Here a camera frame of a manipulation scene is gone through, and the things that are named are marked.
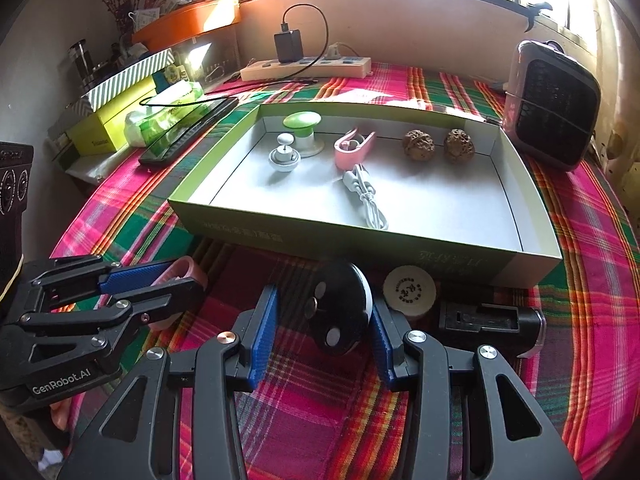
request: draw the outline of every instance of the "pink object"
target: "pink object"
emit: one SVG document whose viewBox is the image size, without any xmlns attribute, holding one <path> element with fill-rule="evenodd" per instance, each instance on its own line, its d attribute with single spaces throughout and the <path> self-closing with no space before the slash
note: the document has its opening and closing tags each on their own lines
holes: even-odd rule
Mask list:
<svg viewBox="0 0 640 480">
<path fill-rule="evenodd" d="M 373 146 L 376 133 L 371 132 L 366 138 L 354 128 L 344 137 L 335 141 L 335 165 L 343 171 L 351 171 L 356 164 L 362 164 Z"/>
<path fill-rule="evenodd" d="M 193 258 L 190 256 L 183 256 L 178 260 L 175 260 L 165 272 L 160 274 L 160 276 L 158 276 L 158 278 L 153 282 L 153 285 L 160 285 L 161 283 L 166 283 L 169 280 L 175 280 L 176 278 L 193 278 L 202 285 L 202 288 L 207 288 L 207 283 L 209 283 L 207 275 L 198 266 L 198 264 L 193 261 Z M 154 331 L 166 330 L 174 324 L 175 320 L 181 315 L 182 314 L 174 314 L 165 320 L 150 323 L 149 328 Z"/>
</svg>

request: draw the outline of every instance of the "plaid tablecloth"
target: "plaid tablecloth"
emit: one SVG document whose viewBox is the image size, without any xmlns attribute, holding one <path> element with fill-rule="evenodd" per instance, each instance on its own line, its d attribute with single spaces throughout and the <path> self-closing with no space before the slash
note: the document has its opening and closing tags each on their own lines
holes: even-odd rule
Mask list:
<svg viewBox="0 0 640 480">
<path fill-rule="evenodd" d="M 150 172 L 135 153 L 84 206 L 54 256 L 101 253 L 125 265 L 193 253 L 217 277 L 197 315 L 160 334 L 144 331 L 130 346 L 129 369 L 141 351 L 199 346 L 228 330 L 252 308 L 262 287 L 277 283 L 280 327 L 266 379 L 238 395 L 249 477 L 316 480 L 388 479 L 396 465 L 406 396 L 386 391 L 370 349 L 337 360 L 319 353 L 300 314 L 315 262 L 202 243 L 181 227 L 166 199 L 197 161 L 257 102 L 338 100 L 430 109 L 444 105 L 499 117 L 504 100 L 481 82 L 375 64 L 363 80 L 334 78 L 244 94 L 242 105 L 204 135 L 177 164 Z M 640 411 L 640 256 L 626 215 L 600 170 L 583 162 L 562 173 L 526 158 L 556 229 L 564 262 L 531 290 L 495 290 L 496 303 L 540 306 L 548 322 L 545 347 L 516 370 L 561 433 L 585 478 L 606 463 Z M 95 308 L 85 301 L 74 308 Z M 112 391 L 110 384 L 74 399 L 75 437 Z M 183 396 L 180 471 L 191 477 L 191 397 Z M 453 434 L 459 460 L 460 420 Z M 459 470 L 453 468 L 455 476 Z"/>
</svg>

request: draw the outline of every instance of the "black cable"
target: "black cable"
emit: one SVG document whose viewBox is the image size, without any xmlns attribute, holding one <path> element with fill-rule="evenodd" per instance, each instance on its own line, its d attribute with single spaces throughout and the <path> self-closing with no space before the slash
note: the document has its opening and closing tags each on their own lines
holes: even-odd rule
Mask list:
<svg viewBox="0 0 640 480">
<path fill-rule="evenodd" d="M 297 72 L 294 72 L 293 74 L 289 74 L 287 76 L 283 76 L 279 79 L 274 79 L 272 81 L 266 82 L 266 81 L 262 81 L 260 83 L 246 83 L 243 85 L 236 85 L 236 86 L 232 86 L 231 88 L 226 88 L 225 89 L 225 93 L 223 94 L 219 94 L 215 97 L 212 98 L 207 98 L 207 99 L 202 99 L 200 101 L 195 101 L 193 103 L 184 103 L 184 104 L 177 104 L 177 105 L 164 105 L 164 104 L 153 104 L 150 105 L 148 104 L 148 101 L 150 99 L 152 99 L 151 97 L 147 97 L 145 99 L 142 99 L 142 101 L 140 101 L 140 105 L 141 106 L 153 106 L 153 107 L 171 107 L 171 108 L 179 108 L 179 107 L 185 107 L 185 106 L 193 106 L 194 104 L 199 104 L 199 103 L 208 103 L 211 101 L 217 101 L 218 99 L 224 99 L 227 97 L 231 97 L 233 95 L 238 94 L 239 92 L 236 93 L 228 93 L 229 91 L 232 90 L 238 90 L 240 89 L 241 91 L 244 90 L 250 90 L 251 88 L 260 88 L 261 86 L 270 86 L 273 84 L 277 84 L 277 83 L 304 83 L 304 84 L 312 84 L 313 82 L 316 82 L 315 80 L 302 80 L 302 81 L 296 81 L 296 80 L 292 80 L 291 78 L 302 74 L 305 70 L 309 69 L 310 67 L 312 67 L 313 65 L 315 65 L 318 61 L 320 61 L 322 59 L 322 56 L 324 56 L 324 53 L 327 50 L 327 47 L 329 47 L 329 23 L 326 20 L 326 16 L 324 15 L 324 12 L 322 12 L 322 10 L 320 10 L 318 7 L 316 7 L 315 5 L 312 4 L 295 4 L 290 6 L 287 10 L 284 11 L 283 15 L 282 15 L 282 23 L 286 24 L 286 22 L 284 21 L 287 12 L 289 12 L 291 9 L 295 9 L 296 7 L 313 7 L 315 10 L 317 10 L 320 15 L 322 16 L 322 20 L 324 21 L 324 47 L 322 48 L 322 52 L 320 52 L 320 54 L 318 55 L 318 57 L 316 57 L 311 63 L 309 63 L 308 65 L 305 65 L 304 67 L 302 67 L 302 69 L 298 70 Z"/>
<path fill-rule="evenodd" d="M 215 97 L 209 97 L 206 99 L 200 99 L 199 101 L 194 101 L 193 103 L 181 103 L 181 104 L 172 104 L 172 105 L 163 105 L 163 104 L 155 104 L 155 105 L 150 105 L 148 103 L 149 99 L 152 99 L 155 96 L 151 96 L 151 97 L 145 97 L 144 99 L 142 99 L 142 101 L 140 101 L 138 104 L 140 106 L 151 106 L 151 107 L 169 107 L 169 108 L 182 108 L 182 107 L 186 107 L 186 106 L 193 106 L 193 105 L 198 105 L 198 104 L 202 104 L 202 103 L 210 103 L 213 101 L 217 101 L 218 99 L 226 99 L 228 97 L 233 97 L 234 95 L 239 94 L 240 92 L 244 91 L 244 90 L 251 90 L 252 88 L 260 88 L 261 86 L 271 86 L 271 85 L 275 85 L 278 83 L 300 83 L 303 85 L 312 85 L 314 83 L 317 83 L 318 80 L 317 79 L 274 79 L 273 81 L 260 81 L 260 82 L 251 82 L 251 83 L 247 83 L 245 85 L 237 85 L 237 86 L 232 86 L 231 88 L 226 88 L 225 92 L 222 94 L 217 94 Z M 230 92 L 228 93 L 230 90 L 237 90 L 239 89 L 238 92 Z M 213 94 L 215 91 L 209 92 L 206 95 L 211 95 Z"/>
</svg>

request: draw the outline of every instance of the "white knob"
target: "white knob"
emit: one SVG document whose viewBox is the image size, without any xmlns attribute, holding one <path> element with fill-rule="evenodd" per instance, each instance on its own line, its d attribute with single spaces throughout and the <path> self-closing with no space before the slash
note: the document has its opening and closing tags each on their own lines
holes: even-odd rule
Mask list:
<svg viewBox="0 0 640 480">
<path fill-rule="evenodd" d="M 295 138 L 291 134 L 280 134 L 278 136 L 278 144 L 281 146 L 290 146 L 293 144 L 294 140 Z"/>
<path fill-rule="evenodd" d="M 278 136 L 278 148 L 273 154 L 277 162 L 291 162 L 293 160 L 293 144 L 294 137 L 291 134 L 280 134 Z"/>
</svg>

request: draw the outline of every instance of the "blue gripper pad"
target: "blue gripper pad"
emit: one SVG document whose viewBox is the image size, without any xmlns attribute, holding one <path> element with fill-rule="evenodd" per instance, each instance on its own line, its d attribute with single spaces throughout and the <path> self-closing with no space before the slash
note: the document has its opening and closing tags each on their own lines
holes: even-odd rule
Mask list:
<svg viewBox="0 0 640 480">
<path fill-rule="evenodd" d="M 137 288 L 151 285 L 171 266 L 174 260 L 151 262 L 132 267 L 122 267 L 112 270 L 106 279 L 100 283 L 101 294 L 121 294 Z"/>
<path fill-rule="evenodd" d="M 389 390 L 394 391 L 396 374 L 394 373 L 393 350 L 376 306 L 373 307 L 371 313 L 370 330 L 373 359 L 376 362 L 378 376 Z"/>
<path fill-rule="evenodd" d="M 264 288 L 258 305 L 255 307 L 254 318 L 256 316 L 260 319 L 260 325 L 249 348 L 251 365 L 247 375 L 247 382 L 254 390 L 264 379 L 267 371 L 278 325 L 278 291 L 273 285 Z"/>
</svg>

